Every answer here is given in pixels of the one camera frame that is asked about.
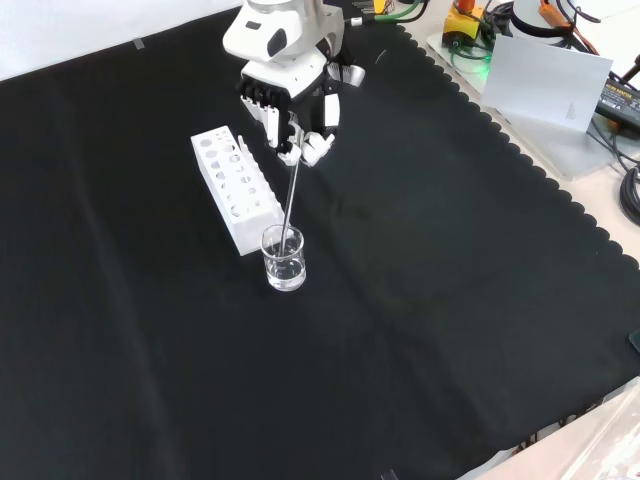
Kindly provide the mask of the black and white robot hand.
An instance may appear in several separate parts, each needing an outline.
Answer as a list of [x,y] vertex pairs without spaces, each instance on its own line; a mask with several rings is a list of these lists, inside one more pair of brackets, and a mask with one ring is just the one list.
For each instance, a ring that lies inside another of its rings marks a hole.
[[283,163],[312,167],[333,146],[340,124],[334,82],[359,87],[343,10],[322,1],[245,1],[223,36],[246,62],[239,95]]

